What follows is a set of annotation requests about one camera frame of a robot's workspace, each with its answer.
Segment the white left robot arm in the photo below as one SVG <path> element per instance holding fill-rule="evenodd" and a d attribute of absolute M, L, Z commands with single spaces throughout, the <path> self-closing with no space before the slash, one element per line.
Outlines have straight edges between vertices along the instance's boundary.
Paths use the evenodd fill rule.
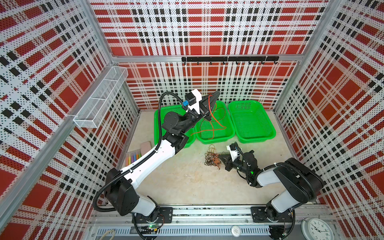
<path fill-rule="evenodd" d="M 136 192 L 142 181 L 164 161 L 180 152 L 188 142 L 187 132 L 194 128 L 201 120 L 211 120 L 215 103 L 220 96 L 216 91 L 210 95 L 202 96 L 193 90 L 182 100 L 172 92 L 161 95 L 158 105 L 158 143 L 141 158 L 117 170 L 111 169 L 107 173 L 106 183 L 97 191 L 93 198 L 93 208 L 97 212 L 118 212 L 121 216 L 127 214 L 141 214 L 153 220 L 159 214 L 158 204 L 150 197 Z M 168 112 L 161 116 L 162 101 L 166 96 L 173 96 L 181 104 L 184 115 Z"/>

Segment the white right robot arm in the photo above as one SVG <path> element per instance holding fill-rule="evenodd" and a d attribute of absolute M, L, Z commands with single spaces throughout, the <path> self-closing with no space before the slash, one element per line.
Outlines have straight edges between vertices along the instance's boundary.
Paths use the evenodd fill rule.
<path fill-rule="evenodd" d="M 218 158 L 228 172 L 237 170 L 244 173 L 243 179 L 251 187 L 262 188 L 277 183 L 285 187 L 281 194 L 266 204 L 265 216 L 270 221 L 276 221 L 290 209 L 316 200 L 326 185 L 319 175 L 294 158 L 263 169 L 258 168 L 253 151 L 241 153 L 239 150 L 230 150 L 229 154 L 218 155 Z"/>

